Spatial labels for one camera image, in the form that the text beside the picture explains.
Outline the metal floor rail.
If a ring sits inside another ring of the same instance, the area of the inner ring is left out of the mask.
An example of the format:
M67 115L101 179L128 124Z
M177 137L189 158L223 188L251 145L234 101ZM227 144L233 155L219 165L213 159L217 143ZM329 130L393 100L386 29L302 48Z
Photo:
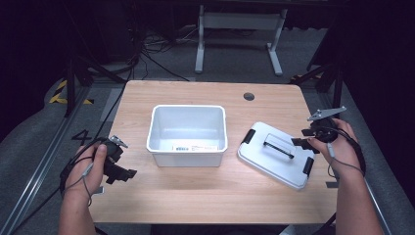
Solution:
M377 217L380 221L380 224L381 224L384 235L392 235L390 227L389 227L389 225L386 221L386 218L385 218L385 216L384 216L384 214L383 214L383 212L380 208L378 200L375 197L375 194L374 194L374 191L372 190L372 187L369 185L368 181L365 181L365 183L366 183L367 189L369 191L369 195L371 197L372 203L374 205L376 215L377 215Z
M56 155L59 150L63 139L76 116L76 113L80 109L81 105L84 102L84 99L87 97L90 89L89 88L80 88L78 93L74 96L74 108L72 112L64 117L59 124L50 144L48 145L45 153L42 155L42 158L35 167L34 172L26 182L23 192L20 195L18 201L16 202L13 210L8 216L5 223L0 228L0 235L12 235L17 229L18 225L22 223L23 217L28 211L32 201L34 200L39 188L41 187L46 174L49 171Z

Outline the person's right hand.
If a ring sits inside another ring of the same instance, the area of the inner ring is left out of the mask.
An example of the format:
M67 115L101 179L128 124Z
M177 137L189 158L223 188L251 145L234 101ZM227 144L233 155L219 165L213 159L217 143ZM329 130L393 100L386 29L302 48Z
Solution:
M329 151L326 143L321 142L314 137L310 137L308 140L311 145L324 156L325 160L338 174L340 179L346 179L349 176L355 175L360 177L363 176L358 157L345 137L339 135L338 138L331 143L332 151Z

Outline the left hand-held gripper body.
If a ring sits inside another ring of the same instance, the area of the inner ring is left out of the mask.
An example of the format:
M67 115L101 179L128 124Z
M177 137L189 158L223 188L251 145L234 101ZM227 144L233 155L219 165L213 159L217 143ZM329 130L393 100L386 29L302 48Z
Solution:
M109 165L115 165L120 159L123 153L123 148L127 148L128 145L124 143L119 137L113 135L111 137L99 137L98 141L101 144L107 146L107 156L105 163Z

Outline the yellow black floor tape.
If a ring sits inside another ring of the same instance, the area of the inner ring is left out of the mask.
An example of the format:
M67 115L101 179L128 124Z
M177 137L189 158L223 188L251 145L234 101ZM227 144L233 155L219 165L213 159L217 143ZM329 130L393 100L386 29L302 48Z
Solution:
M54 94L52 95L51 99L49 100L50 104L53 104L53 103L66 104L68 102L67 98L62 97L62 93L63 93L64 89L66 88L67 84L68 84L68 82L65 79L63 79L59 83L59 85L57 86Z

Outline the person's left hand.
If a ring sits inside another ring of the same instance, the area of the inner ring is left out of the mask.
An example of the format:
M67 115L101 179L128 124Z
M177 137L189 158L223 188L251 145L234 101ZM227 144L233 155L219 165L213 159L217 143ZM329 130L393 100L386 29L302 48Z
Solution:
M87 193L90 199L102 182L107 147L104 144L81 146L78 153L80 156L69 174L64 195L69 190L79 190Z

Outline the white metal desk frame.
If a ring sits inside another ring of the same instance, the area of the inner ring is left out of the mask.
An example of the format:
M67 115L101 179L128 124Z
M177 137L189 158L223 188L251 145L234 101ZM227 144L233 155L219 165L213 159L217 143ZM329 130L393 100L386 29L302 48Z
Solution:
M250 29L272 30L274 39L266 44L272 68L277 76L283 74L277 55L277 45L283 30L288 10L283 9L277 14L251 14L251 13L223 13L209 12L204 5L199 7L198 19L198 47L195 62L195 73L204 70L205 56L205 29Z

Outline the black metal stand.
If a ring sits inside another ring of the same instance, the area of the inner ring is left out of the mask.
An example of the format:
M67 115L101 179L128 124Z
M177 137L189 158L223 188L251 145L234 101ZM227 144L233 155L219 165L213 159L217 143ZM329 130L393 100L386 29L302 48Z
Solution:
M67 62L67 110L65 117L68 118L75 108L75 81L78 80L81 86L90 86L93 83L92 72L93 69L97 73L109 78L115 83L124 84L125 79L119 77L115 73L105 69L101 65L92 62L91 60L79 56L71 52Z
M341 106L342 89L344 81L344 73L342 65L344 60L340 57L333 62L320 66L303 75L295 75L290 80L290 84L301 85L307 80L320 75L320 79L315 84L315 89L318 93L327 93L331 85L334 85L332 108L339 108Z

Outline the white plastic storage box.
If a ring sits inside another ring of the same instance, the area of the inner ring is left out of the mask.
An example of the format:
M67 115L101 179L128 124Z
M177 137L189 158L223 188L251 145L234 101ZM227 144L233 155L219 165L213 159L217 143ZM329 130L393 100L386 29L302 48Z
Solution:
M226 113L214 105L157 105L147 150L160 167L218 167L228 148Z

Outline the white lid with black handle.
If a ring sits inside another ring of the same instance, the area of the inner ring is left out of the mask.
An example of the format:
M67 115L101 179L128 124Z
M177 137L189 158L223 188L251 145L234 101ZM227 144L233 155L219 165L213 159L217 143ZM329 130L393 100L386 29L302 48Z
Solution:
M264 122L256 122L246 134L238 157L274 179L296 189L308 181L315 154L293 144L293 136Z

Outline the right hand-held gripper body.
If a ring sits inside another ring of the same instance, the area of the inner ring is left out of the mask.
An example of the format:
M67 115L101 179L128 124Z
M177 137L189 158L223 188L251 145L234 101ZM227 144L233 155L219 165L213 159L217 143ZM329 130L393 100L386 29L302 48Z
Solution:
M315 131L314 137L321 142L333 142L338 137L338 128L333 121L333 116L346 110L345 106L335 109L317 110L307 120L310 121L310 127Z

